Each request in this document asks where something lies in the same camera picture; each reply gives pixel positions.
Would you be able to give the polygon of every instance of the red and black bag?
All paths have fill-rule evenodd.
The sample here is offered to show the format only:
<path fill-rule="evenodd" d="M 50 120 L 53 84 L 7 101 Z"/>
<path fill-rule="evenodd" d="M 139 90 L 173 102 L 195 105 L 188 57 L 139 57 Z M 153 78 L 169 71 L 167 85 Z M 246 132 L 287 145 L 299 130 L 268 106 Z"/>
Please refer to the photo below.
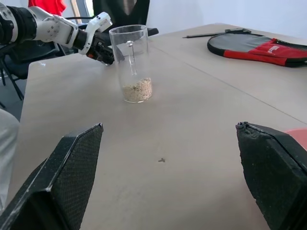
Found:
<path fill-rule="evenodd" d="M 262 61 L 287 67 L 307 64 L 307 46 L 259 34 L 220 34 L 210 38 L 207 46 L 212 53 L 226 58 Z"/>

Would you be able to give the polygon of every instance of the beige table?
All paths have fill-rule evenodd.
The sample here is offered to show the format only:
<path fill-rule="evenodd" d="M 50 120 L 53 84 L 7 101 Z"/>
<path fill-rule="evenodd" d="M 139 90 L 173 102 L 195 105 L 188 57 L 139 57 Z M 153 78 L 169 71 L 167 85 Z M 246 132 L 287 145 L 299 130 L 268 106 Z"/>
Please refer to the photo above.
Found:
<path fill-rule="evenodd" d="M 243 177 L 235 124 L 306 127 L 307 69 L 223 59 L 206 38 L 181 38 L 221 27 L 151 38 L 154 95 L 144 103 L 122 100 L 115 66 L 80 55 L 33 63 L 10 199 L 63 135 L 102 122 L 82 229 L 268 230 Z"/>

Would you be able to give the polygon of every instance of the white robotic arm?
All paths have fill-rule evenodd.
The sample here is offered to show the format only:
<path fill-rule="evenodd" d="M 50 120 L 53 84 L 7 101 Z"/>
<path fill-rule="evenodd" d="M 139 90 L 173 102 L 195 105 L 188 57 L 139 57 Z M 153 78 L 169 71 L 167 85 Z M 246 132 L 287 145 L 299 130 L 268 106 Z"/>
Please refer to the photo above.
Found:
<path fill-rule="evenodd" d="M 111 25 L 110 16 L 105 12 L 91 19 L 83 31 L 72 21 L 52 15 L 37 6 L 18 8 L 0 3 L 0 44 L 3 45 L 21 43 L 24 40 L 52 41 L 68 48 L 74 47 L 80 54 L 101 60 L 97 51 L 107 47 L 103 47 L 103 41 L 95 33 L 102 32 Z"/>

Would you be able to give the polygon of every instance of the person's leg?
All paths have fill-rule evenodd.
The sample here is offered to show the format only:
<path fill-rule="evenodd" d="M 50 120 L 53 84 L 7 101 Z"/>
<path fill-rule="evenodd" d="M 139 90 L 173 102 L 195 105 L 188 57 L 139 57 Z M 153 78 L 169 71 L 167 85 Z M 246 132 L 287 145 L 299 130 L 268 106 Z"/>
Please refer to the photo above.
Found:
<path fill-rule="evenodd" d="M 18 120 L 0 109 L 0 210 L 8 195 L 18 129 Z"/>

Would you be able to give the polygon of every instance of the cup rim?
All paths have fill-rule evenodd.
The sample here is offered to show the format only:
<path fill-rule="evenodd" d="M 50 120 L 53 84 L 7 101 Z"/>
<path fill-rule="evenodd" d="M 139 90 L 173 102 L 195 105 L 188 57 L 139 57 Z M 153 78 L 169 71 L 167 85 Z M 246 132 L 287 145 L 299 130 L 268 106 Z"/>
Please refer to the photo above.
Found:
<path fill-rule="evenodd" d="M 117 29 L 119 29 L 119 28 L 132 27 L 132 26 L 140 26 L 141 28 L 143 27 L 143 29 L 136 30 L 136 31 L 133 31 L 133 32 L 122 32 L 122 33 L 114 33 L 114 32 L 113 32 L 114 30 L 117 30 Z M 111 29 L 111 30 L 109 31 L 109 33 L 110 33 L 111 35 L 125 35 L 125 34 L 138 33 L 138 32 L 144 31 L 145 29 L 147 29 L 147 26 L 146 26 L 146 25 L 141 25 L 141 24 L 124 25 L 124 26 L 119 26 L 119 27 L 115 27 L 115 28 Z"/>

